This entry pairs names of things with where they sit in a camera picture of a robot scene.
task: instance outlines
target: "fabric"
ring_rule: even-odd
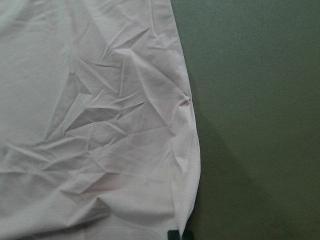
[[[199,176],[169,0],[0,1],[1,240],[164,240]]]

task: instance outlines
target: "white fabric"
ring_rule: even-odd
[[[1,240],[164,240],[199,176],[169,0],[0,1]]]

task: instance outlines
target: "green wall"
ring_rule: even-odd
[[[201,147],[196,240],[320,239],[320,1],[171,0]]]

